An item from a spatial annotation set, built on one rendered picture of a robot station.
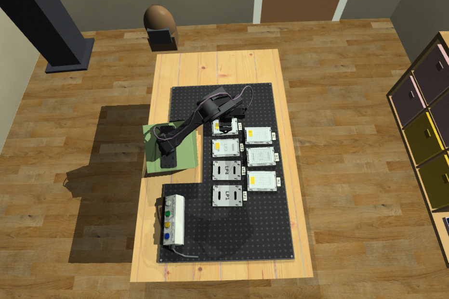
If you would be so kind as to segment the white operator button panel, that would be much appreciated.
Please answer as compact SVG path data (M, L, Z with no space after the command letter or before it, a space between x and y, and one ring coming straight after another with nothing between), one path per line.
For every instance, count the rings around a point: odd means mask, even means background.
M184 245L185 198L180 195L165 197L164 235L163 245L170 246L176 254L186 256L175 251L175 245Z

